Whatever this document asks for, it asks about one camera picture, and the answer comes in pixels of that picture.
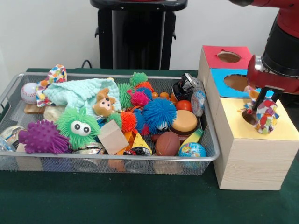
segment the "green fuzzy toy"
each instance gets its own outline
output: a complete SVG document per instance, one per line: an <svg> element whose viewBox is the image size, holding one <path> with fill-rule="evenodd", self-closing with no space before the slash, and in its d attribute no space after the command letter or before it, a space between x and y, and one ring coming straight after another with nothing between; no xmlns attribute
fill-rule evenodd
<svg viewBox="0 0 299 224"><path fill-rule="evenodd" d="M82 108L79 113L73 108L66 109L56 124L57 129L60 130L59 134L70 139L73 150L94 142L94 138L100 133L96 119L86 115L85 108Z"/></svg>
<svg viewBox="0 0 299 224"><path fill-rule="evenodd" d="M132 93L135 93L135 89L129 83L117 84L117 87L120 92L120 102L122 108L129 108L133 105L131 104L131 96L128 94L128 90L132 90Z"/></svg>
<svg viewBox="0 0 299 224"><path fill-rule="evenodd" d="M144 83L148 81L148 76L144 72L134 72L132 77L130 78L130 84L132 86L136 86L140 83Z"/></svg>
<svg viewBox="0 0 299 224"><path fill-rule="evenodd" d="M118 125L118 127L122 127L122 119L121 119L121 115L119 113L112 113L110 114L110 116L107 118L107 122L114 120L116 122L116 124Z"/></svg>

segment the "plush monkey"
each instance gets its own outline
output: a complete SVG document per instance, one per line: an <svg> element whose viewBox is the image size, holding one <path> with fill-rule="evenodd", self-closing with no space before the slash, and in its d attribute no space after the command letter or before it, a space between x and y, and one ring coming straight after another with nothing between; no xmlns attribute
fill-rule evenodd
<svg viewBox="0 0 299 224"><path fill-rule="evenodd" d="M109 97L108 93L108 88L99 91L97 95L97 103L93 105L93 110L97 115L108 117L114 112L114 106L112 104L115 103L115 98Z"/></svg>

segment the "yellow box top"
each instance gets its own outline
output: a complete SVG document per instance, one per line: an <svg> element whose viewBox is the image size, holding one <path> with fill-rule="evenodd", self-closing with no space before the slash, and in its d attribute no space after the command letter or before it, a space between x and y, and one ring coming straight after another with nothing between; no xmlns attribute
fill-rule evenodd
<svg viewBox="0 0 299 224"><path fill-rule="evenodd" d="M275 129L270 134L257 132L251 124L244 120L240 112L244 105L250 101L251 99L221 98L225 115L235 139L299 140L299 133L279 100L277 101L279 118Z"/></svg>

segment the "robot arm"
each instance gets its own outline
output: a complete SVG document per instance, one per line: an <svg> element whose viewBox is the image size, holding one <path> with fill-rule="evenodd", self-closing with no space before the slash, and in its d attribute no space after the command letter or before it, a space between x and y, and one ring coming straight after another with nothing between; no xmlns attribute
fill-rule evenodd
<svg viewBox="0 0 299 224"><path fill-rule="evenodd" d="M229 0L239 6L280 8L271 29L263 56L254 55L248 66L250 85L261 87L253 110L263 101L267 90L276 101L283 92L299 93L299 0Z"/></svg>

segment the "purple spiky ball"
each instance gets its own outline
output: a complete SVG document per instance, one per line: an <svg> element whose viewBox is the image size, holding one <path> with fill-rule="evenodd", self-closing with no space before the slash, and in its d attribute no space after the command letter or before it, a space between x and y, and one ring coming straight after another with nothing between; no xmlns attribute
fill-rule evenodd
<svg viewBox="0 0 299 224"><path fill-rule="evenodd" d="M25 144L27 153L65 153L69 150L69 139L59 134L53 121L29 123L27 129L19 132L19 142Z"/></svg>

